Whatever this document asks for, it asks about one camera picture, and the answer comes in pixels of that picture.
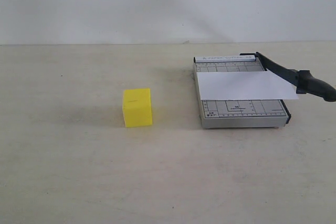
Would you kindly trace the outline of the yellow foam cube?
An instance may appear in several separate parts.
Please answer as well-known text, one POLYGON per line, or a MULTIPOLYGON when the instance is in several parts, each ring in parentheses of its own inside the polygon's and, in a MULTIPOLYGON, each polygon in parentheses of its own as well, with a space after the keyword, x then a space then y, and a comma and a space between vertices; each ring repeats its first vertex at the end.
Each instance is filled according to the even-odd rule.
POLYGON ((125 127, 152 125, 153 115, 150 88, 124 90, 122 112, 125 127))

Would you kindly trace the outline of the grey paper cutter base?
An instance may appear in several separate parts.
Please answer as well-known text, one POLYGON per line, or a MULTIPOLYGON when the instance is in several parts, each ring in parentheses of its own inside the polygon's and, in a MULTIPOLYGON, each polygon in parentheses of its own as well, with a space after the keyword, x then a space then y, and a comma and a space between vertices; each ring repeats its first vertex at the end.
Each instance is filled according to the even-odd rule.
POLYGON ((205 129, 284 127, 291 114, 283 100, 203 100, 200 72, 253 72, 266 68, 254 53, 195 57, 193 73, 202 127, 205 129))

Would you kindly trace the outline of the white paper sheet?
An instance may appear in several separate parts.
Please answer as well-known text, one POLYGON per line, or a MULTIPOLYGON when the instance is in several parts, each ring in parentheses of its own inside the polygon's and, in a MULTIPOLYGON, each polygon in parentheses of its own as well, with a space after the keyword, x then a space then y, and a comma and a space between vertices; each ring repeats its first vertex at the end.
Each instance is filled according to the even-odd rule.
POLYGON ((292 84, 271 71, 198 72, 202 100, 297 100, 292 84))

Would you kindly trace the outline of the black cutter blade arm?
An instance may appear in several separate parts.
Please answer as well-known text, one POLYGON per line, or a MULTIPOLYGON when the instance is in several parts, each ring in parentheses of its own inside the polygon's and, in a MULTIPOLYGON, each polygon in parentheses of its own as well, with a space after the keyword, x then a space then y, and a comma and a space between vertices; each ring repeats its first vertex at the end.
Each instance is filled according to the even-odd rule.
POLYGON ((297 94, 311 94, 323 98, 326 102, 335 102, 335 88, 315 78, 309 70, 287 69, 263 54, 256 52, 262 65, 296 87, 297 94))

